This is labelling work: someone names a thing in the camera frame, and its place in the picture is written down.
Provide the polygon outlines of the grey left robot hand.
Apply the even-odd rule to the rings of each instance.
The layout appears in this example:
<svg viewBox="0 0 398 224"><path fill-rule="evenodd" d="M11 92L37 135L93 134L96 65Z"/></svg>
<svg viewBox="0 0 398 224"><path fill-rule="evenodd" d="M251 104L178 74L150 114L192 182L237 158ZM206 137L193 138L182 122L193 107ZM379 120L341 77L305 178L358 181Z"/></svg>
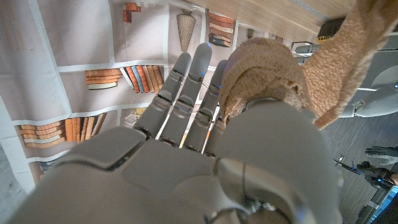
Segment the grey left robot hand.
<svg viewBox="0 0 398 224"><path fill-rule="evenodd" d="M375 117L397 112L397 32L374 55L359 90L369 93L348 104L340 118Z"/></svg>

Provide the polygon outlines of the black gloved person hand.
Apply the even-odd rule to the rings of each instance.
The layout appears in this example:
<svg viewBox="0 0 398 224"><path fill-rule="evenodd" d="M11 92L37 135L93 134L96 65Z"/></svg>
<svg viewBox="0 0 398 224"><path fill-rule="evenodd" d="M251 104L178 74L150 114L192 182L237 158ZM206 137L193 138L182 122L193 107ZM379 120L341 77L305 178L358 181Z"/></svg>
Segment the black gloved person hand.
<svg viewBox="0 0 398 224"><path fill-rule="evenodd" d="M357 170L364 174L365 180L376 189L390 190L395 185L395 182L391 179L391 171L375 167L368 161L358 164Z"/></svg>

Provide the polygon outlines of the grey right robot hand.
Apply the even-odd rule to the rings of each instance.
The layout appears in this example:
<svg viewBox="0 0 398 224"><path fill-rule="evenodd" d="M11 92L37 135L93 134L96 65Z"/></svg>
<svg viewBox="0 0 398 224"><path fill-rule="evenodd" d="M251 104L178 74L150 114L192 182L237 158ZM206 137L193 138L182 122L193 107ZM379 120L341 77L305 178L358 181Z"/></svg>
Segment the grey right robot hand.
<svg viewBox="0 0 398 224"><path fill-rule="evenodd" d="M11 223L341 223L339 177L313 113L251 101L210 142L179 142L211 47L183 53L133 128L114 128L57 159Z"/></svg>

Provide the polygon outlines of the grey gloved person hand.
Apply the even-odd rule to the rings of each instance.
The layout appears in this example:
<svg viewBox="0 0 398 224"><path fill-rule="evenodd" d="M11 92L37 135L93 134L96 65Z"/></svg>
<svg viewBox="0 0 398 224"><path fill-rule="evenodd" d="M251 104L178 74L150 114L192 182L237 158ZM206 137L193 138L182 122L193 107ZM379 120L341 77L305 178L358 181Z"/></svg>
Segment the grey gloved person hand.
<svg viewBox="0 0 398 224"><path fill-rule="evenodd" d="M383 166L397 163L397 147L373 146L367 148L365 153L368 157L383 159L381 162Z"/></svg>

